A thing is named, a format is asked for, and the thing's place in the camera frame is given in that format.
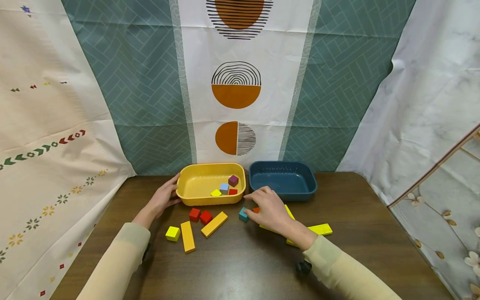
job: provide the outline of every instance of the black object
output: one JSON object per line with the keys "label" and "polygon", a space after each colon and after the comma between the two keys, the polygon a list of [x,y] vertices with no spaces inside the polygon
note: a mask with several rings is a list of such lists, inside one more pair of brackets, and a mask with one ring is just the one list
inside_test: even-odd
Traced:
{"label": "black object", "polygon": [[308,274],[310,274],[310,271],[312,270],[312,264],[307,261],[303,261],[301,263],[298,263],[295,269],[297,270],[297,273],[299,275],[306,277],[308,276]]}

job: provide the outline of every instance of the blue plastic tray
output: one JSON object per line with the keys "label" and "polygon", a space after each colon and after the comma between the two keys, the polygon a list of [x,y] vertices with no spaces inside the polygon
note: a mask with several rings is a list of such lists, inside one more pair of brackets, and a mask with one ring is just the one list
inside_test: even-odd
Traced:
{"label": "blue plastic tray", "polygon": [[269,186],[283,201],[306,201],[317,190],[312,170],[299,161],[256,161],[249,174],[253,190]]}

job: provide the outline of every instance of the left hand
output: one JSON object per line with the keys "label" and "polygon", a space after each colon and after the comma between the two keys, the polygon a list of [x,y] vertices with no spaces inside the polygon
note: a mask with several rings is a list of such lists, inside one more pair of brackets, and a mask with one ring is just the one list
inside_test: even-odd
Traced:
{"label": "left hand", "polygon": [[181,199],[178,198],[176,193],[177,180],[179,177],[180,173],[165,182],[164,185],[158,188],[147,205],[145,205],[145,209],[154,214],[155,219],[162,215],[165,208],[181,202]]}

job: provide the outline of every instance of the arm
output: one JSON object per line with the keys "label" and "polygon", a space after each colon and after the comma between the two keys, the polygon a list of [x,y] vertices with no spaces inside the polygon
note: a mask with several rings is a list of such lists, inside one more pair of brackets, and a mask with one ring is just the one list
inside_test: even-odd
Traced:
{"label": "arm", "polygon": [[260,213],[244,212],[256,223],[271,228],[302,249],[312,264],[313,273],[328,288],[348,300],[400,300],[383,281],[369,269],[340,250],[323,236],[316,235],[302,223],[292,220],[282,200],[268,187],[263,187],[245,199],[254,200]]}
{"label": "arm", "polygon": [[142,263],[150,240],[150,225],[165,208],[180,202],[170,200],[180,174],[167,181],[153,195],[131,223],[125,223],[103,254],[77,300],[121,300],[132,274]]}

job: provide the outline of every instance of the yellow plastic tray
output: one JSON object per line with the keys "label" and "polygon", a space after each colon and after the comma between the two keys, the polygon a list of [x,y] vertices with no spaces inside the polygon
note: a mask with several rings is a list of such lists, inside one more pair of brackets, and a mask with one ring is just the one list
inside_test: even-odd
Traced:
{"label": "yellow plastic tray", "polygon": [[[222,195],[213,197],[210,193],[220,189],[220,184],[228,184],[230,176],[239,178],[236,195]],[[198,164],[189,165],[180,171],[177,181],[177,195],[188,206],[216,205],[237,203],[245,191],[245,171],[235,163]]]}

